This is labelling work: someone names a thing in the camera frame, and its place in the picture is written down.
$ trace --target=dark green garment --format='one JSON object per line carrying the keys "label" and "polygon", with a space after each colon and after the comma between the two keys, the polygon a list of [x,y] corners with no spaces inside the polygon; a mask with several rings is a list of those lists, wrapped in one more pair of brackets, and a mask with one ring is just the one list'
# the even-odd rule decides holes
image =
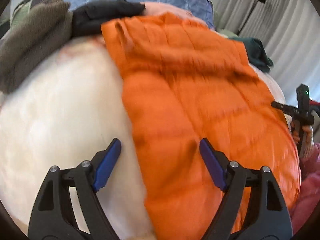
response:
{"label": "dark green garment", "polygon": [[273,62],[264,50],[263,44],[256,38],[230,38],[231,40],[241,41],[245,46],[248,54],[249,62],[260,69],[263,73],[269,73],[270,67],[273,67]]}

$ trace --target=orange puffer jacket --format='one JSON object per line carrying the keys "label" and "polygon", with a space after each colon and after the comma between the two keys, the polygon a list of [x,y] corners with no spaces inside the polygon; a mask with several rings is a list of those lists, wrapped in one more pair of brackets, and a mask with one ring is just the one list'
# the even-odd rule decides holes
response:
{"label": "orange puffer jacket", "polygon": [[[268,165],[288,207],[294,204],[297,149],[242,43],[172,14],[113,20],[102,33],[124,80],[145,206],[158,239],[199,240],[218,209],[222,193],[199,153],[204,137],[244,167]],[[234,230],[241,228],[249,194]]]}

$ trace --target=human hand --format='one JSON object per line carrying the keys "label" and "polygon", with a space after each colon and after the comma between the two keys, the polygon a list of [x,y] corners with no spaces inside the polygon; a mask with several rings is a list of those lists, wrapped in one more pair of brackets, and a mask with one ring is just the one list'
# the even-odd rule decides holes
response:
{"label": "human hand", "polygon": [[[294,122],[291,122],[291,128],[294,128]],[[309,144],[311,142],[311,139],[313,136],[312,126],[304,125],[304,126],[302,126],[302,129],[304,132],[307,133],[306,144]],[[298,144],[300,142],[300,140],[302,140],[302,138],[299,137],[299,131],[297,131],[297,130],[294,130],[292,132],[292,137],[293,137],[293,140],[296,144]]]}

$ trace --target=black folded garment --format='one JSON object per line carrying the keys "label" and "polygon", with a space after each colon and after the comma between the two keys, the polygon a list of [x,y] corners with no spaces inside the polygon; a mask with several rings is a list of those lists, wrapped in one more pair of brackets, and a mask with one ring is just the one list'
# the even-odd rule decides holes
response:
{"label": "black folded garment", "polygon": [[101,34],[101,24],[112,19],[141,15],[144,4],[126,0],[97,0],[73,11],[72,36]]}

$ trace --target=blue gripper pad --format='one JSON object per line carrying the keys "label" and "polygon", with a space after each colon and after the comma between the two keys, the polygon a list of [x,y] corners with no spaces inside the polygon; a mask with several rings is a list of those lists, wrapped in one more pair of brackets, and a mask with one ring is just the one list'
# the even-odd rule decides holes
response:
{"label": "blue gripper pad", "polygon": [[206,138],[200,141],[200,154],[204,160],[205,165],[211,175],[211,178],[216,187],[222,191],[227,190],[227,184],[225,181],[226,170],[221,166],[217,157],[215,156],[214,149],[208,144]]}
{"label": "blue gripper pad", "polygon": [[98,152],[98,154],[105,155],[101,160],[99,166],[96,168],[95,180],[92,185],[94,192],[98,192],[103,188],[110,177],[110,174],[116,165],[116,162],[121,153],[121,142],[115,138],[105,151]]}

